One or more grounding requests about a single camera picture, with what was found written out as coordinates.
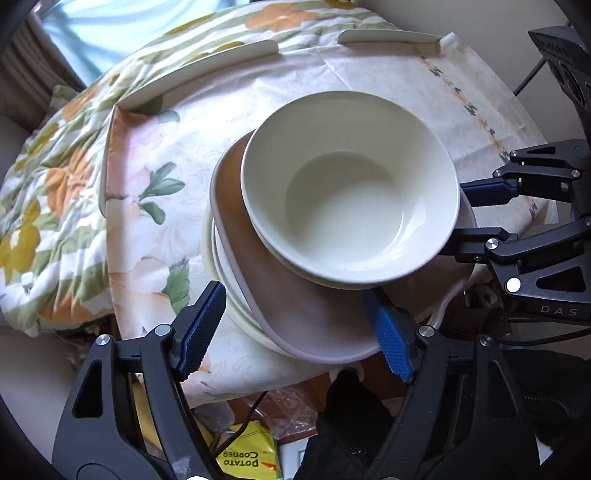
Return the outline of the light blue sheet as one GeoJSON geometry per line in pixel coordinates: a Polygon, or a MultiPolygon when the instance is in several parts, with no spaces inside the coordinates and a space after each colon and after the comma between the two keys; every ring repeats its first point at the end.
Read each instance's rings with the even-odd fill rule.
{"type": "Polygon", "coordinates": [[[85,86],[165,32],[242,1],[43,1],[37,14],[85,86]]]}

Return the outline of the duck pattern plate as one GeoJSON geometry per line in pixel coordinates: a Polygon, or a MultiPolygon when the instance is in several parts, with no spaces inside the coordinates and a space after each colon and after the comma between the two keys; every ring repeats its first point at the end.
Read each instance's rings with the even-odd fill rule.
{"type": "Polygon", "coordinates": [[[217,233],[211,208],[206,207],[204,213],[204,223],[201,231],[201,256],[206,274],[212,280],[221,282],[228,294],[228,306],[226,312],[230,320],[235,323],[243,333],[252,338],[263,347],[270,349],[277,354],[290,357],[279,345],[273,342],[259,321],[256,320],[238,286],[238,280],[229,265],[228,257],[225,255],[224,248],[221,245],[221,236],[217,233]]]}

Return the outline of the white ribbed bowl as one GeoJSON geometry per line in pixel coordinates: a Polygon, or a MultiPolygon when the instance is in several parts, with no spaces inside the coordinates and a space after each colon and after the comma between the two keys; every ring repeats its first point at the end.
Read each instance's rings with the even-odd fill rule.
{"type": "Polygon", "coordinates": [[[308,280],[318,285],[322,285],[324,287],[338,290],[360,291],[384,286],[384,283],[347,283],[335,280],[327,280],[318,277],[318,275],[308,273],[307,271],[302,270],[300,267],[297,267],[297,265],[294,265],[294,263],[291,263],[290,260],[287,260],[287,258],[284,258],[280,255],[279,252],[274,250],[273,246],[271,246],[269,242],[267,242],[266,239],[263,238],[263,234],[260,233],[259,230],[257,230],[255,225],[252,225],[252,228],[256,232],[256,236],[259,237],[259,240],[263,243],[263,246],[266,247],[266,250],[269,251],[270,254],[273,255],[273,257],[276,258],[278,262],[280,262],[280,264],[283,264],[283,266],[286,267],[288,270],[294,272],[294,274],[299,275],[301,278],[304,278],[305,280],[308,280]]]}

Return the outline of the cream round bowl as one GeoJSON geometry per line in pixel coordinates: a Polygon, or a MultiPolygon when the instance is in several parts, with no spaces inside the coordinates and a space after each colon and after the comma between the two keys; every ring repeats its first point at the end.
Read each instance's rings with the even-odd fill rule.
{"type": "Polygon", "coordinates": [[[240,167],[252,225],[322,279],[388,283],[433,260],[461,191],[440,138],[417,116],[355,91],[304,96],[252,134],[240,167]]]}

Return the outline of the floral striped duvet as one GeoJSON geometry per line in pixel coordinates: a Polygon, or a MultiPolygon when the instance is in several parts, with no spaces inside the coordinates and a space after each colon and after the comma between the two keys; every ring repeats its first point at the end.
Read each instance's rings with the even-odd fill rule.
{"type": "Polygon", "coordinates": [[[175,27],[47,113],[1,188],[1,313],[29,336],[110,314],[102,150],[115,103],[190,62],[246,43],[291,51],[328,45],[347,29],[387,21],[349,1],[254,2],[175,27]]]}

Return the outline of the left brown curtain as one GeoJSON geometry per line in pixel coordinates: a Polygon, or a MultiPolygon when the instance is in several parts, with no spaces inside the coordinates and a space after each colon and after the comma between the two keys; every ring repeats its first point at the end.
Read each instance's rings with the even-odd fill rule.
{"type": "Polygon", "coordinates": [[[1,3],[1,114],[26,131],[44,118],[53,89],[85,89],[33,12],[34,1],[1,3]]]}

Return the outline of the yellow potato corner bag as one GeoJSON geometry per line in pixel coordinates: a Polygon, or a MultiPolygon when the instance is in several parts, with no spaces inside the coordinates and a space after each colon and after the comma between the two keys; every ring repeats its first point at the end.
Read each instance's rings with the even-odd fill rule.
{"type": "Polygon", "coordinates": [[[280,458],[270,431],[257,421],[216,458],[225,474],[243,479],[281,479],[280,458]]]}

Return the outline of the floral white tablecloth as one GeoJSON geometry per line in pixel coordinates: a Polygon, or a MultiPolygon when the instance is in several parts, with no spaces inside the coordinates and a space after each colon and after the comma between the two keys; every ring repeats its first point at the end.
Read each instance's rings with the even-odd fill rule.
{"type": "Polygon", "coordinates": [[[418,320],[473,268],[435,251],[453,226],[521,233],[551,203],[460,203],[544,136],[454,35],[346,32],[280,53],[263,41],[204,58],[121,100],[103,209],[119,331],[171,322],[212,279],[228,310],[183,384],[191,405],[300,382],[373,355],[369,273],[418,320]]]}

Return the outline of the pink square dish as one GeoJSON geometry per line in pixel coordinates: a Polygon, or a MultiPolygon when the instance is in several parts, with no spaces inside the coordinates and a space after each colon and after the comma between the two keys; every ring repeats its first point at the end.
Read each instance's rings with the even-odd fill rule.
{"type": "Polygon", "coordinates": [[[243,135],[219,159],[211,212],[229,265],[263,332],[294,358],[339,365],[370,357],[380,345],[363,313],[363,292],[324,287],[294,274],[266,250],[240,190],[243,135]]]}

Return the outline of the green striped pillow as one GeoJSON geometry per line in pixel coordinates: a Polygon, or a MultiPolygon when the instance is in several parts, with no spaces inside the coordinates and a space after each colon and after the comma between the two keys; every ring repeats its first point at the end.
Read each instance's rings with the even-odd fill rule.
{"type": "Polygon", "coordinates": [[[49,105],[47,107],[48,113],[54,113],[64,107],[67,103],[72,101],[79,94],[78,91],[65,85],[56,85],[53,88],[49,105]]]}

